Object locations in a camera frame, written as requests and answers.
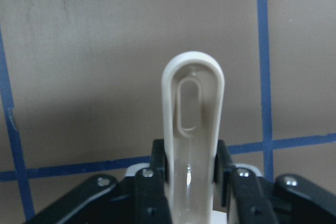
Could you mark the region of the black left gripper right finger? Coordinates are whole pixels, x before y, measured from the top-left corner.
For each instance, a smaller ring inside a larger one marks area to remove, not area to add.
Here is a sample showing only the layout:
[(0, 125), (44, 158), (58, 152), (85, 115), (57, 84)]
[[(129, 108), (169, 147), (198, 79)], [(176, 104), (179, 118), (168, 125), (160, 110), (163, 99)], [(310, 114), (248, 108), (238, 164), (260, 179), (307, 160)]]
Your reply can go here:
[(335, 195), (296, 175), (269, 182), (232, 160), (223, 140), (217, 145), (214, 183), (227, 223), (335, 223)]

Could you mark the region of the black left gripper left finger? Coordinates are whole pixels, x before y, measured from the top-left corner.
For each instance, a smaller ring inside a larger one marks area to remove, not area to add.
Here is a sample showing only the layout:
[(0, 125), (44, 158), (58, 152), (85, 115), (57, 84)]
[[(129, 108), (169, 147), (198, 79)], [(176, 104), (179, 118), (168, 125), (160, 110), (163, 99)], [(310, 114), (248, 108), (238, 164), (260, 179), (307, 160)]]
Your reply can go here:
[(107, 174), (91, 176), (28, 222), (170, 223), (165, 179), (164, 141), (154, 140), (145, 168), (137, 168), (122, 181)]

